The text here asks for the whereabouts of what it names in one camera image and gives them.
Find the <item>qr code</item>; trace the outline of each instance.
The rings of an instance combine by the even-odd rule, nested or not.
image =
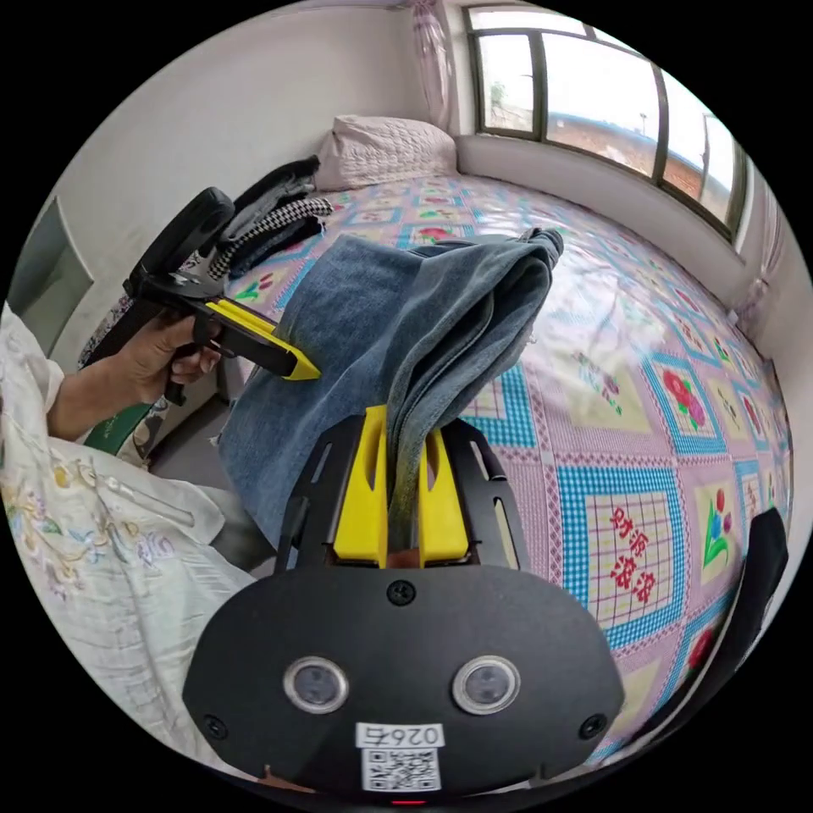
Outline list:
[[[436,748],[362,749],[365,790],[420,793],[440,790]]]

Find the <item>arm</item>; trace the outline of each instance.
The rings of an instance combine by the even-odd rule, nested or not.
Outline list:
[[[170,375],[186,385],[210,372],[220,356],[208,348],[180,359],[169,370],[175,351],[192,342],[193,327],[192,317],[179,322],[158,317],[115,356],[65,376],[48,412],[48,433],[61,440],[76,440],[127,407],[155,403]]]
[[[116,356],[66,375],[48,413],[48,434],[76,440],[101,421],[140,402],[139,394],[116,368]]]

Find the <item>sky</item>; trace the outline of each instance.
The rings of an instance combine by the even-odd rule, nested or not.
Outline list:
[[[489,13],[487,18],[484,15],[478,27],[507,25],[576,32],[581,23],[553,14],[496,12]],[[601,32],[597,31],[597,35],[600,39],[623,44]],[[543,34],[542,37],[550,112],[603,121],[638,132],[643,127],[646,136],[657,139],[658,97],[652,68],[645,59],[571,36]],[[484,48],[484,62],[491,68],[489,78],[503,83],[506,102],[529,108],[533,92],[527,37],[489,37],[484,41]],[[711,111],[665,71],[664,79],[669,101],[669,150],[694,166],[702,167],[703,116],[704,113],[711,116]],[[709,118],[709,140],[709,173],[730,189],[733,144],[726,128],[713,116]]]

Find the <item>chinese characters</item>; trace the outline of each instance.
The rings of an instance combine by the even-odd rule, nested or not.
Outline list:
[[[635,523],[621,507],[613,510],[610,522],[615,530],[621,532],[619,536],[622,539],[629,537],[629,552],[632,554],[631,556],[618,557],[618,561],[610,573],[610,578],[615,579],[617,587],[625,590],[631,589],[638,601],[646,604],[652,588],[655,586],[655,577],[651,573],[642,571],[635,581],[633,581],[633,578],[638,570],[638,563],[635,560],[644,555],[649,538],[635,528]]]

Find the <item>floral bedspread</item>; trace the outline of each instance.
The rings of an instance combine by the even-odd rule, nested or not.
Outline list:
[[[751,518],[776,506],[787,527],[791,455],[775,378],[673,260],[575,204],[467,176],[329,197],[324,236],[229,294],[279,315],[341,234],[401,247],[531,226],[564,235],[521,362],[464,417],[508,473],[531,569],[593,613],[617,658],[627,700],[600,760],[703,663]]]

